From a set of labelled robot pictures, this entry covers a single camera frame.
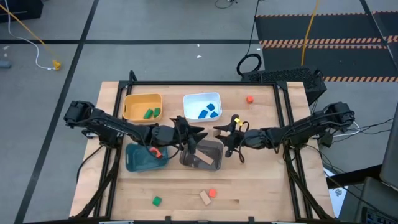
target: wooden table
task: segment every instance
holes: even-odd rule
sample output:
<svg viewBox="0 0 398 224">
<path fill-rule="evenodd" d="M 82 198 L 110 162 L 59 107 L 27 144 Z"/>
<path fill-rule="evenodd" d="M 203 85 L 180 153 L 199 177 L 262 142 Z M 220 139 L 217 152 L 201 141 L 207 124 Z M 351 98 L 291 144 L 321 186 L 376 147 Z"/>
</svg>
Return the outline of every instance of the wooden table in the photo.
<svg viewBox="0 0 398 224">
<path fill-rule="evenodd" d="M 96 106 L 112 114 L 117 92 L 117 82 L 103 82 Z M 302 83 L 288 83 L 294 120 L 310 115 Z M 279 126 L 271 86 L 133 86 L 132 93 L 160 93 L 163 97 L 163 118 L 160 124 L 173 126 L 168 118 L 183 115 L 183 96 L 192 93 L 218 92 L 223 114 L 218 121 L 197 123 L 206 128 L 226 125 L 233 114 L 250 123 L 251 129 Z M 254 97 L 253 104 L 246 103 L 246 96 Z M 285 102 L 280 91 L 283 110 Z M 216 172 L 185 167 L 178 156 L 169 161 L 163 170 L 128 172 L 124 150 L 132 140 L 124 138 L 114 196 L 113 220 L 212 220 L 246 221 L 254 216 L 256 221 L 294 221 L 289 181 L 282 152 L 242 148 L 246 162 L 239 162 L 235 153 L 223 158 L 221 169 Z M 308 143 L 317 147 L 315 141 Z M 85 157 L 98 148 L 97 139 L 89 139 Z M 82 168 L 70 215 L 76 215 L 90 200 L 98 188 L 104 150 L 90 159 Z M 302 149 L 303 168 L 309 191 L 325 211 L 333 216 L 322 161 L 317 151 Z M 209 206 L 201 201 L 202 190 L 216 189 L 218 195 Z M 301 216 L 305 217 L 302 194 L 297 188 Z M 155 196 L 163 199 L 159 207 L 152 204 Z M 104 215 L 108 191 L 104 193 L 101 214 Z"/>
</svg>

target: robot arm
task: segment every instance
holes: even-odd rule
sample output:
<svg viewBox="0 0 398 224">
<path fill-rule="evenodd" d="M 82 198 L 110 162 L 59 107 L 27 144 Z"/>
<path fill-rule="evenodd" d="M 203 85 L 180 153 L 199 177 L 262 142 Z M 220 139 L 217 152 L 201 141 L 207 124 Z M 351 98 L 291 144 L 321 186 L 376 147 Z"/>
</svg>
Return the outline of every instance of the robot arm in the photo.
<svg viewBox="0 0 398 224">
<path fill-rule="evenodd" d="M 253 149 L 275 149 L 289 142 L 292 147 L 302 147 L 311 136 L 324 133 L 328 128 L 342 130 L 352 125 L 355 121 L 354 111 L 351 111 L 346 103 L 333 103 L 321 111 L 314 112 L 309 117 L 296 121 L 281 128 L 261 128 L 241 131 L 235 130 L 236 118 L 234 115 L 229 125 L 215 126 L 213 128 L 229 131 L 228 136 L 216 136 L 228 148 L 226 157 L 230 157 L 237 147 L 246 146 Z"/>
<path fill-rule="evenodd" d="M 207 135 L 199 133 L 204 128 L 190 126 L 181 116 L 171 119 L 175 124 L 174 128 L 158 124 L 135 125 L 115 118 L 85 101 L 71 102 L 63 120 L 71 128 L 83 127 L 97 134 L 100 144 L 111 148 L 120 146 L 118 137 L 128 135 L 143 146 L 178 145 L 177 148 L 182 150 L 182 144 L 187 144 L 189 153 L 194 154 L 196 144 Z"/>
</svg>

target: teal bin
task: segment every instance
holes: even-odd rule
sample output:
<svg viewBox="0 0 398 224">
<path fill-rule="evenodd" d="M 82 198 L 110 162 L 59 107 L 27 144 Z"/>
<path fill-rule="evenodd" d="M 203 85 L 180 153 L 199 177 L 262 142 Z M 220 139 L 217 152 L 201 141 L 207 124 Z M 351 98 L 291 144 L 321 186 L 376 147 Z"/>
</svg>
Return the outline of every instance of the teal bin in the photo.
<svg viewBox="0 0 398 224">
<path fill-rule="evenodd" d="M 130 172 L 142 172 L 164 168 L 168 163 L 167 147 L 159 148 L 163 159 L 150 155 L 144 146 L 128 144 L 126 147 L 126 168 Z"/>
</svg>

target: gray plastic container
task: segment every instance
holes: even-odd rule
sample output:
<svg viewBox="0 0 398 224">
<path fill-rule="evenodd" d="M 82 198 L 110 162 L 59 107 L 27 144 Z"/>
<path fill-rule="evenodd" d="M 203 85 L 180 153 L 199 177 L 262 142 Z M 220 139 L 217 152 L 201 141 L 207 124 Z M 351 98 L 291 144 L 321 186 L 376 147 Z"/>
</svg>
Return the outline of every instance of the gray plastic container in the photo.
<svg viewBox="0 0 398 224">
<path fill-rule="evenodd" d="M 221 161 L 223 159 L 223 144 L 215 141 L 202 140 L 197 144 L 196 150 L 200 150 L 206 156 L 212 158 L 214 162 L 209 165 L 197 156 L 189 154 L 185 148 L 180 155 L 180 163 L 185 166 L 217 171 L 221 168 Z"/>
</svg>

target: warning stripe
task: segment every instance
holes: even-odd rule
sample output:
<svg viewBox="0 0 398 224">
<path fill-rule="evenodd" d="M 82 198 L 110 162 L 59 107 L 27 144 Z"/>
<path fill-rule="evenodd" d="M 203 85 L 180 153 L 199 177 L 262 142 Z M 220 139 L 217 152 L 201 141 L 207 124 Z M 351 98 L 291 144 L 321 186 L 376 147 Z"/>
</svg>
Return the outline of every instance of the warning stripe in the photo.
<svg viewBox="0 0 398 224">
<path fill-rule="evenodd" d="M 266 41 L 261 42 L 263 49 L 268 48 L 302 48 L 303 44 L 267 44 Z M 308 49 L 386 49 L 386 46 L 382 45 L 337 45 L 337 44 L 308 44 Z"/>
<path fill-rule="evenodd" d="M 390 35 L 384 37 L 388 43 L 398 42 L 398 35 Z M 264 45 L 286 45 L 286 44 L 303 44 L 304 39 L 295 40 L 262 40 L 261 44 Z M 307 39 L 307 44 L 377 44 L 381 43 L 381 39 L 377 37 L 367 37 L 367 38 L 337 38 L 337 39 Z"/>
<path fill-rule="evenodd" d="M 374 11 L 376 13 L 395 13 L 398 11 Z M 352 15 L 365 15 L 364 12 L 351 12 L 351 13 L 319 13 L 316 16 L 352 16 Z M 256 17 L 290 17 L 290 16 L 312 16 L 312 14 L 274 14 L 274 15 L 257 15 Z"/>
<path fill-rule="evenodd" d="M 325 82 L 396 82 L 398 77 L 323 77 Z"/>
</svg>

